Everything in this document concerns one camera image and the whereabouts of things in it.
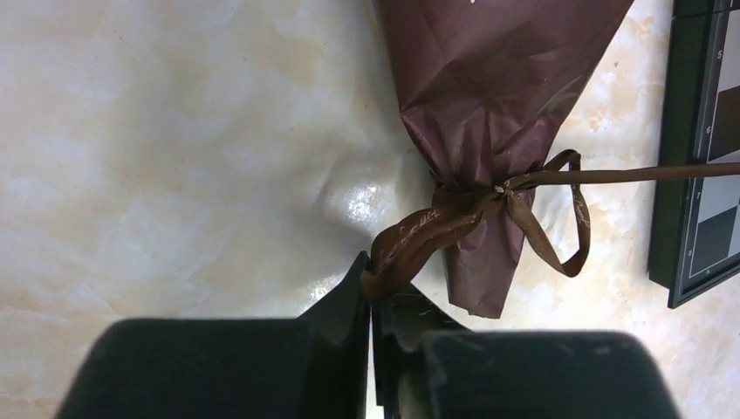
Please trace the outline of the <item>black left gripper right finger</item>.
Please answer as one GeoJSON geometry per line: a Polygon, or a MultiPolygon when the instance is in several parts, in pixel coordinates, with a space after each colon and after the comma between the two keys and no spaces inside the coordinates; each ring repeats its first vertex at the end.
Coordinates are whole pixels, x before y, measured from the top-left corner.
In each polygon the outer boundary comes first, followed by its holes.
{"type": "Polygon", "coordinates": [[[676,418],[633,336],[473,332],[408,286],[374,303],[376,400],[387,418],[676,418]]]}

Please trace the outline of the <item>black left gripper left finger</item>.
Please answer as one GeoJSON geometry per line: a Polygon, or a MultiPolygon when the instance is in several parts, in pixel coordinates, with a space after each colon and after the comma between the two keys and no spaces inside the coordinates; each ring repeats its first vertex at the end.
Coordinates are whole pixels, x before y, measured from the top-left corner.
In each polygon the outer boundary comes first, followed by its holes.
{"type": "Polygon", "coordinates": [[[362,418],[370,307],[361,252],[295,318],[124,319],[92,345],[60,418],[362,418]]]}

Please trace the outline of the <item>brown ribbon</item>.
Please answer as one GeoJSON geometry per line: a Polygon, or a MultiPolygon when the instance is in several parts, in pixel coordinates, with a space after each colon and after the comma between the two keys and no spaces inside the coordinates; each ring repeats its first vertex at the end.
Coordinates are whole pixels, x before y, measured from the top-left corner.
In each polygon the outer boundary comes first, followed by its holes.
{"type": "Polygon", "coordinates": [[[383,230],[372,243],[369,266],[360,277],[362,291],[371,302],[395,295],[412,282],[436,251],[464,239],[482,220],[501,208],[506,209],[545,263],[574,278],[582,271],[591,246],[591,219],[581,185],[678,181],[738,173],[736,162],[584,171],[580,153],[567,149],[537,171],[513,176],[490,189],[463,194],[451,192],[441,203],[417,210],[383,230]],[[579,248],[565,262],[559,260],[541,224],[521,198],[525,191],[552,185],[567,185],[572,192],[579,248]]]}

